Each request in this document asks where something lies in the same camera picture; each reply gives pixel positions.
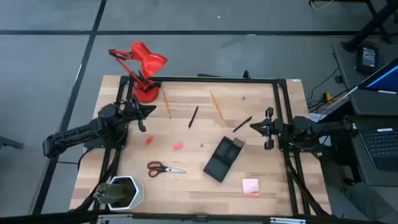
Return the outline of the person's leg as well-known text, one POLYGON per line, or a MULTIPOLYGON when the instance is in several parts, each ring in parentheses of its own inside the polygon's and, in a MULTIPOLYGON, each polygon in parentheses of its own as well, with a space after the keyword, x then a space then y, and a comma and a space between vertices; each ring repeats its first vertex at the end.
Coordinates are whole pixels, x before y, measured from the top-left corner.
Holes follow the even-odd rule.
POLYGON ((356 183, 347 186, 342 194, 369 220, 398 224, 398 211, 368 185, 356 183))

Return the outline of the monitor with blue screen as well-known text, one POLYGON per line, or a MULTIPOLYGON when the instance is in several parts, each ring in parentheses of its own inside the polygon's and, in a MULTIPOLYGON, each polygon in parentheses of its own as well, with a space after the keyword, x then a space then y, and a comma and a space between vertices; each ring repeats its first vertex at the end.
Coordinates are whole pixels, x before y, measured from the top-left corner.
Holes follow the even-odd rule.
POLYGON ((398 93, 398 57, 363 80, 358 88, 398 93))

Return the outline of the dark laptop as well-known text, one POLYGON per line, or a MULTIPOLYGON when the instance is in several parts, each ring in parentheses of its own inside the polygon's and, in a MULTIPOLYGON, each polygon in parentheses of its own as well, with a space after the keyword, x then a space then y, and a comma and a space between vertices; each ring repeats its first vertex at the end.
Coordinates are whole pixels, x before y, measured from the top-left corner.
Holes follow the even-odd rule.
POLYGON ((376 169, 398 172, 398 116, 352 116, 376 169))

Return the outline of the white hexagonal plant pot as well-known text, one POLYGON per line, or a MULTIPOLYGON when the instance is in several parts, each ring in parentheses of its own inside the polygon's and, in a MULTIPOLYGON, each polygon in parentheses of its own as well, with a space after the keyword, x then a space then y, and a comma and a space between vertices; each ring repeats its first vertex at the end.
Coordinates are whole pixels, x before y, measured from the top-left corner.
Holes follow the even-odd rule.
POLYGON ((110 183, 119 185, 124 184, 127 188, 127 190, 124 191, 124 198, 122 198, 118 202, 108 204, 110 210, 132 210, 143 201, 144 186, 132 176, 116 176, 111 179, 110 183))

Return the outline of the dark furniture leg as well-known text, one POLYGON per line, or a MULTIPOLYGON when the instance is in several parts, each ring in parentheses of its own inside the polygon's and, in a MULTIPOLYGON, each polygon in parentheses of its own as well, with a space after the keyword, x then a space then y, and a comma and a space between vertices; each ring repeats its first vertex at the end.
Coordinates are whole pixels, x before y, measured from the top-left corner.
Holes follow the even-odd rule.
POLYGON ((13 148, 16 148, 16 149, 22 149, 24 147, 24 144, 21 143, 21 142, 17 142, 17 141, 14 141, 12 139, 0 136, 0 149, 3 146, 10 146, 10 147, 13 147, 13 148))

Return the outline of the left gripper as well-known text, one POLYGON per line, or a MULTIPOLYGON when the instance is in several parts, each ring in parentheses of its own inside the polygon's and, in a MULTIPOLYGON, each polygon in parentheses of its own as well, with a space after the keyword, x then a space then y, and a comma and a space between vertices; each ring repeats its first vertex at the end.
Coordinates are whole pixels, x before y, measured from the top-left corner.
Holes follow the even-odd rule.
POLYGON ((131 93, 123 109, 124 119, 128 122, 137 121, 141 132, 146 132, 144 120, 156 109, 156 105, 142 105, 135 94, 131 93))

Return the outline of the red desk lamp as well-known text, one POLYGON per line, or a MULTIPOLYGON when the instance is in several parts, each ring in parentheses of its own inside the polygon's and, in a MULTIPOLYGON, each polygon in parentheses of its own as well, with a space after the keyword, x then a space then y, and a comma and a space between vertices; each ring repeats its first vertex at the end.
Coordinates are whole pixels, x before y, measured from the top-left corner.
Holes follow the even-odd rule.
POLYGON ((129 76, 134 80, 132 93, 140 103, 152 103, 159 95, 161 82, 151 80, 168 62, 168 59, 160 54, 151 52, 143 42, 136 41, 131 45, 130 51, 109 49, 108 53, 114 57, 129 76), (141 69, 133 72, 124 64, 124 61, 138 61, 141 69))

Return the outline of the black stand legs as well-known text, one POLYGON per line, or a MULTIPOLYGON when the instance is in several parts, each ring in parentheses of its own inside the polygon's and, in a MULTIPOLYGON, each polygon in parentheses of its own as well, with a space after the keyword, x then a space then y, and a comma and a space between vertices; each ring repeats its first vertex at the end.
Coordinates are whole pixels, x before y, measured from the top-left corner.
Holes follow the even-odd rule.
POLYGON ((393 15, 398 9, 398 0, 387 0, 386 5, 359 31, 350 41, 343 42, 342 46, 347 52, 354 52, 376 28, 379 28, 383 22, 393 15))

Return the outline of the black aluminium table frame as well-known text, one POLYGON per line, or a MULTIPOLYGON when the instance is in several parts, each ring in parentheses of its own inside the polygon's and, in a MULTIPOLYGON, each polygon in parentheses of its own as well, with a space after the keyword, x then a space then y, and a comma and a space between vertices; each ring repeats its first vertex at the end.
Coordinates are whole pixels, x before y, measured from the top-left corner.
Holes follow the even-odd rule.
POLYGON ((300 83, 276 79, 162 77, 170 101, 171 119, 164 102, 155 101, 156 110, 144 121, 146 134, 154 135, 146 146, 146 134, 136 122, 129 127, 126 145, 111 154, 119 164, 118 174, 130 175, 144 186, 144 201, 132 210, 89 210, 0 218, 0 224, 81 224, 111 218, 180 220, 182 222, 242 221, 276 224, 381 224, 339 218, 330 214, 305 215, 292 210, 288 198, 285 156, 264 149, 264 138, 245 127, 232 129, 244 116, 259 119, 273 106, 275 115, 290 118, 291 109, 307 114, 300 83), (224 121, 218 116, 210 96, 213 92, 224 121), (188 124, 199 106, 192 127, 188 124), (215 147, 223 137, 238 138, 246 144, 225 180, 219 183, 203 172, 215 147), (173 146, 183 147, 174 150, 173 146), (164 172, 152 178, 147 164, 184 170, 184 174, 164 172), (242 180, 258 179, 259 195, 243 195, 242 180))

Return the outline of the laptop computer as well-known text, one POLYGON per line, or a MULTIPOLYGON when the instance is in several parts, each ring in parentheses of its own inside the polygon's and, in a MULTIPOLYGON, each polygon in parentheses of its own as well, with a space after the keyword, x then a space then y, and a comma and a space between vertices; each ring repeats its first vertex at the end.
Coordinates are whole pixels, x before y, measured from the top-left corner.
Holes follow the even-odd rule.
MULTIPOLYGON (((354 68, 356 65, 355 53, 347 52, 341 44, 333 46, 333 53, 347 89, 365 79, 365 76, 354 68)), ((373 124, 380 121, 383 128, 387 128, 390 124, 398 125, 398 95, 356 90, 350 94, 348 102, 338 107, 328 117, 336 118, 344 115, 357 115, 361 119, 369 118, 373 124)), ((351 142, 361 180, 365 184, 378 187, 398 187, 398 171, 375 168, 361 138, 354 137, 351 142)))

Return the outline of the yellow pencil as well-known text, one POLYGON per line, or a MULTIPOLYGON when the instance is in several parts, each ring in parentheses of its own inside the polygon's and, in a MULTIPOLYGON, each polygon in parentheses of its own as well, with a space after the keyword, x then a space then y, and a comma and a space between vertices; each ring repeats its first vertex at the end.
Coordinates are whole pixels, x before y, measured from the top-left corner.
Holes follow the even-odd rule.
POLYGON ((219 107, 219 105, 218 105, 218 102, 217 102, 217 100, 216 100, 216 98, 215 98, 215 96, 214 96, 214 94, 213 94, 212 91, 210 91, 210 96, 211 96, 211 99, 212 99, 212 101, 213 101, 213 104, 214 104, 214 106, 215 106, 215 108, 216 108, 216 110, 217 110, 218 116, 220 117, 221 120, 224 121, 224 117, 223 117, 223 115, 222 115, 222 112, 221 112, 221 110, 220 110, 220 107, 219 107))
POLYGON ((171 112, 170 112, 169 101, 168 101, 168 98, 167 98, 167 95, 166 95, 164 89, 162 89, 162 94, 163 94, 163 97, 164 97, 164 102, 165 102, 165 107, 166 107, 166 110, 167 110, 168 117, 169 117, 169 119, 171 119, 172 116, 171 116, 171 112))

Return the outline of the green cactus plant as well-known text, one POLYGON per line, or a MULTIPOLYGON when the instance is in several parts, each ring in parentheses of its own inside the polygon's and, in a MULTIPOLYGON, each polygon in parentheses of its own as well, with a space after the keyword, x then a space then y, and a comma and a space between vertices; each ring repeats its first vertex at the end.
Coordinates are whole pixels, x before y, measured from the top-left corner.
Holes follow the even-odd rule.
POLYGON ((116 203, 126 198, 127 190, 128 187, 123 184, 102 183, 97 186, 93 196, 99 203, 116 203))

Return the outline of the pink sticky note pad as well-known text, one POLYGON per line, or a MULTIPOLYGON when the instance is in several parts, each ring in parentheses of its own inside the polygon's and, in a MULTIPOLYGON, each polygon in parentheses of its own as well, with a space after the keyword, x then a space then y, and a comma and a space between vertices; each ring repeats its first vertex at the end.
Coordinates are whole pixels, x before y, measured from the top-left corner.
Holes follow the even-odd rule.
POLYGON ((258 179, 243 179, 242 180, 243 195, 259 195, 258 179))

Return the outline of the black handheld screen device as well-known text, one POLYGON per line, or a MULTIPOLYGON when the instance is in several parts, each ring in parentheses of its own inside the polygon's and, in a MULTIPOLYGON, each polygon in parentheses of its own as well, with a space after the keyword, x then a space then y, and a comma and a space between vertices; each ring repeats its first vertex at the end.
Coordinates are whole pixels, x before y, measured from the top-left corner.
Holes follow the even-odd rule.
POLYGON ((357 72, 369 76, 379 69, 380 53, 378 46, 370 41, 358 45, 356 54, 357 72))

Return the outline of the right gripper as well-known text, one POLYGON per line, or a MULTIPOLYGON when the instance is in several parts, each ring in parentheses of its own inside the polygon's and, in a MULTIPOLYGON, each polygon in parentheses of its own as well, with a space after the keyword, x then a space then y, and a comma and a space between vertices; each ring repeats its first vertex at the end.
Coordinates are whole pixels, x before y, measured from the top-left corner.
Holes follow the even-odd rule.
POLYGON ((264 144, 265 150, 274 148, 274 140, 272 135, 281 137, 284 132, 284 120, 282 118, 272 119, 274 109, 269 107, 266 109, 266 120, 258 123, 252 123, 249 126, 261 135, 266 135, 267 140, 264 144))

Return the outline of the black mesh desk organizer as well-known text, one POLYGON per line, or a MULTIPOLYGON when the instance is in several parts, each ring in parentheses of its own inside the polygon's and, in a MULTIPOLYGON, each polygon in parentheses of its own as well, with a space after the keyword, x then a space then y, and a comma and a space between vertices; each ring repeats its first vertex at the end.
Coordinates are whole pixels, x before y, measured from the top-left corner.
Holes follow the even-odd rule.
POLYGON ((244 145, 245 142, 238 138, 231 140, 230 138, 223 137, 203 169, 203 172, 214 178, 217 182, 222 183, 244 145))

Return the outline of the black pen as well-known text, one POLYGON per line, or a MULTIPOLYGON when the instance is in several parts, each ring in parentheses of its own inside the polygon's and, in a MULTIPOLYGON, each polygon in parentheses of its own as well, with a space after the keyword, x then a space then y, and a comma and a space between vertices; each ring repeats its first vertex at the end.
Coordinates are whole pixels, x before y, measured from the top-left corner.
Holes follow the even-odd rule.
POLYGON ((246 123, 248 123, 250 120, 252 120, 252 116, 248 117, 245 119, 241 124, 239 124, 236 128, 233 129, 233 133, 235 133, 238 129, 240 129, 242 126, 244 126, 246 123))
POLYGON ((199 108, 199 106, 196 106, 196 108, 195 108, 195 110, 194 110, 193 116, 192 116, 192 118, 191 118, 191 120, 190 120, 190 122, 189 122, 189 124, 188 124, 188 128, 189 128, 189 129, 192 127, 192 124, 193 124, 193 121, 194 121, 195 116, 196 116, 196 114, 197 114, 198 108, 199 108))

